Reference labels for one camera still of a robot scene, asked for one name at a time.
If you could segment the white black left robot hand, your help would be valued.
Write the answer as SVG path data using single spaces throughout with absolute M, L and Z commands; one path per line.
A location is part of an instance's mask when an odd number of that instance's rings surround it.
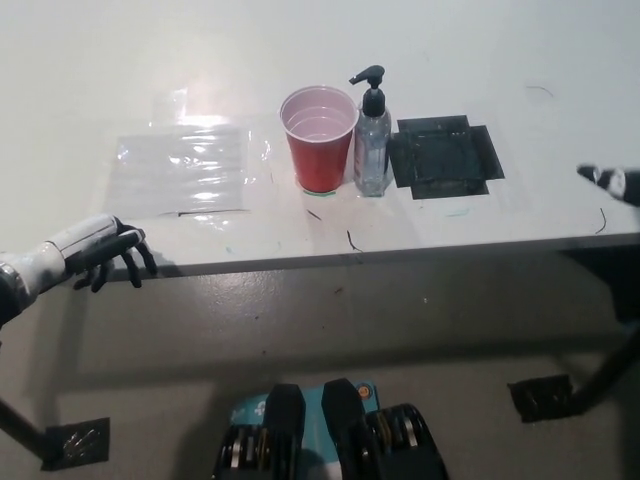
M 11 320 L 35 303 L 39 295 L 77 276 L 76 290 L 99 291 L 107 282 L 113 261 L 125 263 L 131 284 L 142 286 L 132 252 L 137 251 L 147 272 L 158 267 L 143 229 L 99 214 L 69 227 L 26 253 L 1 254 L 1 320 Z

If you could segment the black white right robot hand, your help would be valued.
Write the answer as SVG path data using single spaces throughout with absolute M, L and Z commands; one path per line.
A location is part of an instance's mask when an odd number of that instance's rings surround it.
M 595 165 L 580 165 L 577 173 L 606 191 L 612 198 L 638 208 L 640 206 L 640 171 L 638 169 L 603 169 Z

